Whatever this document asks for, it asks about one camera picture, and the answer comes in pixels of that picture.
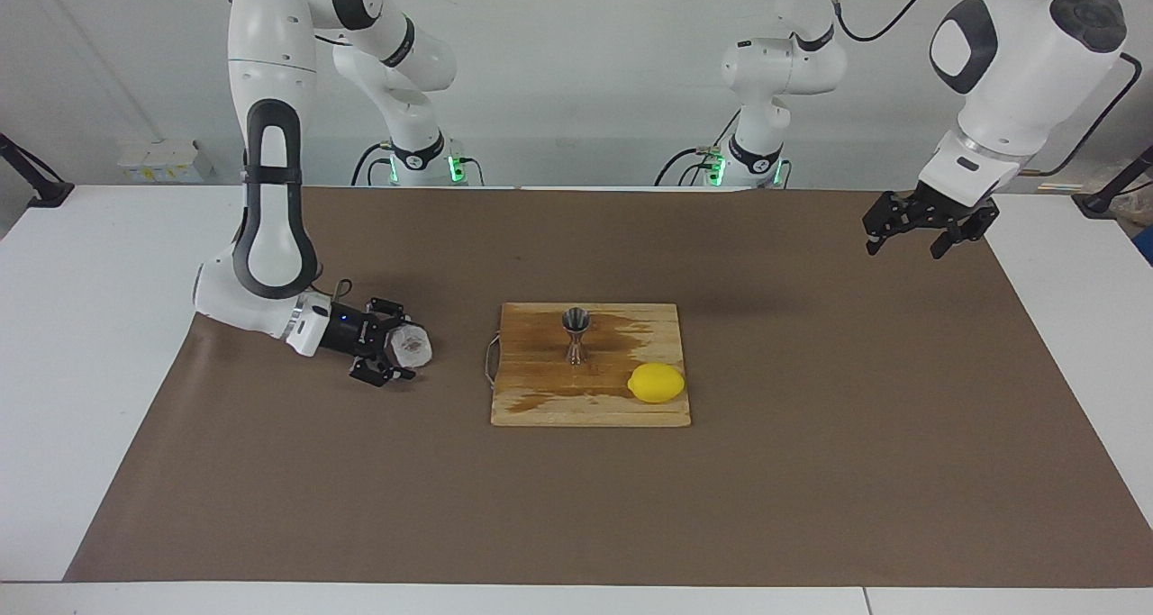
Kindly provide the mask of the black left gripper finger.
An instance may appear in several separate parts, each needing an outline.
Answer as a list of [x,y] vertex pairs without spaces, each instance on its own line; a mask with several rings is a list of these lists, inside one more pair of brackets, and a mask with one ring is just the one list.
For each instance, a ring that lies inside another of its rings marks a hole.
[[930,245],[930,257],[943,258],[955,245],[967,241],[980,241],[990,228],[993,222],[1000,216],[996,202],[985,202],[977,207],[974,213],[969,213],[964,220],[948,218],[940,235]]
[[892,237],[900,237],[911,228],[907,203],[898,193],[884,192],[864,213],[862,226],[867,234],[866,249],[871,257]]

